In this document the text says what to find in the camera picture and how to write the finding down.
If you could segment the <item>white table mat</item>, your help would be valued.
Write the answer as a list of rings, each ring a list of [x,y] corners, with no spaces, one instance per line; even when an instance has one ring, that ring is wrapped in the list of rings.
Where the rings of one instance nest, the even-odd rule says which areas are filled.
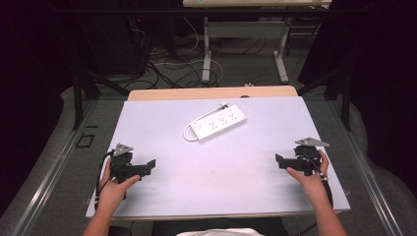
[[[312,212],[298,182],[275,158],[318,132],[300,96],[231,98],[245,123],[202,142],[186,126],[216,99],[127,101],[112,142],[132,148],[134,164],[156,162],[127,192],[117,220],[273,216]]]

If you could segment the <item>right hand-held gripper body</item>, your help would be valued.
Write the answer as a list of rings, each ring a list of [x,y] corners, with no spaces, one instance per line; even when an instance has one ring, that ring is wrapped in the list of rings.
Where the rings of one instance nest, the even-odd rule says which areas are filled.
[[[311,176],[314,172],[320,171],[322,158],[317,147],[328,147],[328,143],[314,139],[305,138],[296,141],[295,155],[301,158],[301,171],[305,176]]]

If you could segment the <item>black metal stand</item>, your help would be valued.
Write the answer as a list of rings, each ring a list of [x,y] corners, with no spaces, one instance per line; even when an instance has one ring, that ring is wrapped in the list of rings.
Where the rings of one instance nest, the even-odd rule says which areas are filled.
[[[350,132],[350,97],[352,84],[352,70],[351,69],[336,69],[332,70],[323,77],[313,80],[310,84],[303,86],[297,90],[299,95],[303,95],[311,89],[328,83],[328,88],[325,90],[326,100],[336,100],[340,94],[342,96],[340,108],[340,120],[344,128]]]
[[[106,87],[119,92],[122,95],[127,96],[130,92],[122,88],[110,80],[106,79],[99,73],[94,72],[91,69],[85,67],[78,67],[73,72],[73,89],[74,89],[74,105],[75,105],[75,123],[74,130],[77,130],[82,121],[84,120],[83,109],[83,94],[88,99],[97,100],[100,98],[101,93],[98,90],[96,84],[103,84]]]

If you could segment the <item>person's white shirt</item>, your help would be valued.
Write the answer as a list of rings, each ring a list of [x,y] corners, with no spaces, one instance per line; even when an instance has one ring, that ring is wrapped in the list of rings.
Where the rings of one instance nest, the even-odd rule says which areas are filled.
[[[251,228],[208,229],[202,231],[182,232],[176,236],[264,236]]]

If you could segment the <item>metal floor rail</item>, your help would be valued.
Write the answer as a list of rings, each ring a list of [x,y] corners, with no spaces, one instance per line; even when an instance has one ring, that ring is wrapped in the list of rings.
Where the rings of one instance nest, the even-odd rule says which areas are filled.
[[[336,120],[337,126],[341,130],[353,152],[353,162],[356,165],[380,221],[385,228],[387,236],[403,236],[403,233],[387,204],[387,200],[376,181],[375,174],[369,165],[364,152],[359,148],[352,133],[345,128],[345,125],[341,121],[341,111],[338,108],[337,102],[329,101],[328,107],[332,116]]]
[[[65,168],[76,141],[82,134],[82,127],[92,115],[96,104],[96,100],[86,103],[86,107],[82,109],[82,121],[77,129],[73,129],[74,121],[71,115],[75,110],[73,103],[68,101],[64,104],[63,113],[39,159],[2,216],[12,220],[8,236],[29,235]]]

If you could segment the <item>black computer tower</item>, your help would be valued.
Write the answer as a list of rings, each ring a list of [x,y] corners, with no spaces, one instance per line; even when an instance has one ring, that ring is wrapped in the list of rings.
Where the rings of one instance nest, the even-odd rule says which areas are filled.
[[[129,18],[80,18],[98,70],[103,75],[140,77],[146,70],[147,35]]]

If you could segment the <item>black floor socket frame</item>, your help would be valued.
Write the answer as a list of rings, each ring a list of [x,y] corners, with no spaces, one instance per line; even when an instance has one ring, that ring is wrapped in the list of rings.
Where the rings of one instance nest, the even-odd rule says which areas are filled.
[[[76,148],[89,148],[92,145],[94,138],[95,135],[86,135],[85,133],[82,133],[76,141]]]

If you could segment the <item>wooden table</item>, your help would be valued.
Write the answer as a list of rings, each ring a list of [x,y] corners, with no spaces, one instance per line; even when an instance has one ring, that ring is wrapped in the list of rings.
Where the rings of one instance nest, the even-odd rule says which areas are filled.
[[[292,86],[234,87],[234,88],[168,88],[137,89],[130,92],[128,101],[215,99],[240,97],[297,96]]]

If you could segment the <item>person's right hand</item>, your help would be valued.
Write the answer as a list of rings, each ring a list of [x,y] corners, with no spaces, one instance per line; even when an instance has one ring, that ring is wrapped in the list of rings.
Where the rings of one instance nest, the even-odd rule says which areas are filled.
[[[320,203],[328,199],[327,190],[322,182],[322,177],[328,176],[328,157],[321,150],[319,155],[322,158],[320,172],[316,172],[314,175],[304,176],[291,167],[286,169],[286,172],[301,185],[303,192],[311,203]]]

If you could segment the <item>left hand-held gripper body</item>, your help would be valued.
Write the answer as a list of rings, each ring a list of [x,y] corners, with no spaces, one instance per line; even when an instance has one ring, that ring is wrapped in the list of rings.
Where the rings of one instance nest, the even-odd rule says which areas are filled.
[[[111,154],[110,175],[115,177],[118,183],[123,183],[127,179],[136,176],[133,175],[133,149],[131,147],[117,144]]]

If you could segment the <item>person's left hand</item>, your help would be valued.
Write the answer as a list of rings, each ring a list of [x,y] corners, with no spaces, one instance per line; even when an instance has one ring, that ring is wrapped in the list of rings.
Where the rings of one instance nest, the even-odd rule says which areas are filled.
[[[99,181],[99,195],[96,212],[112,215],[119,207],[127,190],[139,182],[141,177],[135,175],[121,184],[113,182],[112,177],[110,176],[110,164],[111,160],[108,159],[104,167],[102,178]]]

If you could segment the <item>white metal desk frame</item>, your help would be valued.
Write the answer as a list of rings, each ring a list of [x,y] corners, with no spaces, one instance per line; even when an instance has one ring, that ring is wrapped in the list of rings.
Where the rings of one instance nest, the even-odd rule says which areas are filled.
[[[277,38],[279,47],[273,52],[273,57],[278,72],[278,80],[283,84],[289,83],[286,72],[283,54],[286,41],[289,35],[291,19],[285,18],[280,22],[211,22],[205,18],[204,22],[204,47],[205,56],[203,64],[202,81],[210,79],[211,49],[209,47],[212,38]]]

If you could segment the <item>person's dark trousers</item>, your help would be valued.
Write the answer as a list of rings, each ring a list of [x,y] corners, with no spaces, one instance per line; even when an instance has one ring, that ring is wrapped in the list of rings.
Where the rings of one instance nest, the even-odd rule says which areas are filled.
[[[263,236],[289,236],[280,217],[212,218],[155,221],[151,236],[176,236],[191,231],[249,228]]]

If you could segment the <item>white power strip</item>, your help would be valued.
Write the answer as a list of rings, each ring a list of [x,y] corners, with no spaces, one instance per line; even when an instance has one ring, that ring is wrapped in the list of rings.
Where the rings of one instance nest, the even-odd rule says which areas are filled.
[[[198,141],[205,141],[247,121],[237,105],[231,105],[191,123],[190,128]]]

